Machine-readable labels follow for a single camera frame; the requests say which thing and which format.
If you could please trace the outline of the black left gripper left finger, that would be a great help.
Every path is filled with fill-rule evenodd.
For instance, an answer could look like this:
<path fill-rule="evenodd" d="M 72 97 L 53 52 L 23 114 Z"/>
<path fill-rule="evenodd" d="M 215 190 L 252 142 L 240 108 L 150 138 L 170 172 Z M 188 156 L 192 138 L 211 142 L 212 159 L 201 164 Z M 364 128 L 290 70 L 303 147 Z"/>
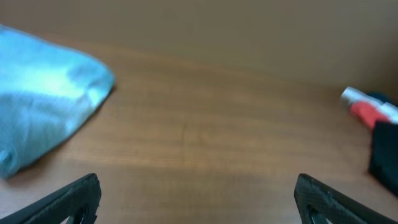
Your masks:
<path fill-rule="evenodd" d="M 1 224 L 94 224 L 100 200 L 100 182 L 90 173 L 2 218 Z"/>

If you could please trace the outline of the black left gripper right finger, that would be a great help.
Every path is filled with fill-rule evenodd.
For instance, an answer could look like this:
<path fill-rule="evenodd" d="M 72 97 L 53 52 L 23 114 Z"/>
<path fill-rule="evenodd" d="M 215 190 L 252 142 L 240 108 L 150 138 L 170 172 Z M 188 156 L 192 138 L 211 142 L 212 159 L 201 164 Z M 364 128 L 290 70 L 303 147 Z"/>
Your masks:
<path fill-rule="evenodd" d="M 299 174 L 294 199 L 302 224 L 397 224 L 308 174 Z"/>

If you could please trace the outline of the light blue denim shorts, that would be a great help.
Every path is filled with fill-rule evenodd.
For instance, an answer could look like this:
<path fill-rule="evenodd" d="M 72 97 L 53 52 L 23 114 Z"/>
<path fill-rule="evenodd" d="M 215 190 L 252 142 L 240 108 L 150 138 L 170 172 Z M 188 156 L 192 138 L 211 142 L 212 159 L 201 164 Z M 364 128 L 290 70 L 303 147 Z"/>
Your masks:
<path fill-rule="evenodd" d="M 70 138 L 114 83 L 97 58 L 1 26 L 1 178 Z"/>

